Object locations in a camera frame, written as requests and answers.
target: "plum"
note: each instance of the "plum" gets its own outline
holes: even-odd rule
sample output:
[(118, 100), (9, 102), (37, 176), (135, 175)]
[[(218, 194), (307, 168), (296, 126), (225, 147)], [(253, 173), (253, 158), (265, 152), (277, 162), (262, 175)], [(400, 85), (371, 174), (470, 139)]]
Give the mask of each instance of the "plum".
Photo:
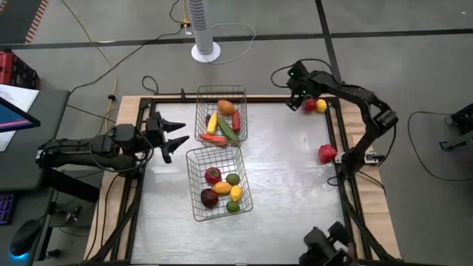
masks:
[(219, 195), (215, 193), (211, 188), (206, 188), (200, 192), (200, 200), (202, 204), (207, 208), (213, 208), (219, 201)]

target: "computer mouse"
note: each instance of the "computer mouse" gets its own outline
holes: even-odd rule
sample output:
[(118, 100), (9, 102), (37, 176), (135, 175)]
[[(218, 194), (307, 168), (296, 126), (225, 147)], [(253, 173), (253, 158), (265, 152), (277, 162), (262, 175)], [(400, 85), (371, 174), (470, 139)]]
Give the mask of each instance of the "computer mouse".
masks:
[(17, 231), (10, 243), (10, 251), (14, 256), (28, 252), (36, 236), (41, 230), (41, 224), (36, 220), (26, 221)]

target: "white cable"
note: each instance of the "white cable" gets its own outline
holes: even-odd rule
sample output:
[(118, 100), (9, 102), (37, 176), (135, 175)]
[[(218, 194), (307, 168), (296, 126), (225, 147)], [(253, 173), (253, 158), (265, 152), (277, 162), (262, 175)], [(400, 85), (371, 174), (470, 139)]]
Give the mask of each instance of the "white cable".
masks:
[(205, 56), (203, 56), (204, 59), (207, 61), (207, 63), (210, 63), (210, 64), (226, 64), (226, 63), (235, 62), (236, 60), (238, 60), (239, 58), (244, 56), (251, 49), (251, 46), (253, 46), (253, 41), (256, 38), (256, 30), (253, 28), (253, 26), (251, 26), (249, 24), (223, 23), (223, 24), (215, 24), (211, 28), (213, 29), (215, 27), (221, 27), (221, 26), (246, 26), (246, 27), (250, 27), (253, 30), (253, 38), (251, 39), (251, 43), (248, 46), (248, 48), (246, 49), (246, 51), (244, 51), (241, 55), (238, 55), (236, 58), (228, 60), (228, 61), (223, 61), (223, 62), (210, 62), (210, 61), (207, 61)]

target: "red apple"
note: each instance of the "red apple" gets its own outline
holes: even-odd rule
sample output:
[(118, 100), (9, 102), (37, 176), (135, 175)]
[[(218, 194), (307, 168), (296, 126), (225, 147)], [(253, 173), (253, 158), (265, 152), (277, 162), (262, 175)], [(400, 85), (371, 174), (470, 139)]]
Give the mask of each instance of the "red apple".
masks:
[(222, 181), (222, 173), (217, 167), (210, 167), (205, 171), (205, 181), (215, 184)]
[(308, 98), (302, 102), (302, 111), (305, 114), (309, 114), (316, 110), (316, 99)]

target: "keyboard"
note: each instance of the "keyboard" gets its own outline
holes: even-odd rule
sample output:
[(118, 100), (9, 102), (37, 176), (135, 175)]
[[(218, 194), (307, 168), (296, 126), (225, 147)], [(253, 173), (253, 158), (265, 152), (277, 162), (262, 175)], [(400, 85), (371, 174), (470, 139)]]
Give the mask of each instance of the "keyboard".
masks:
[(13, 201), (15, 195), (0, 194), (0, 225), (9, 225), (13, 216)]

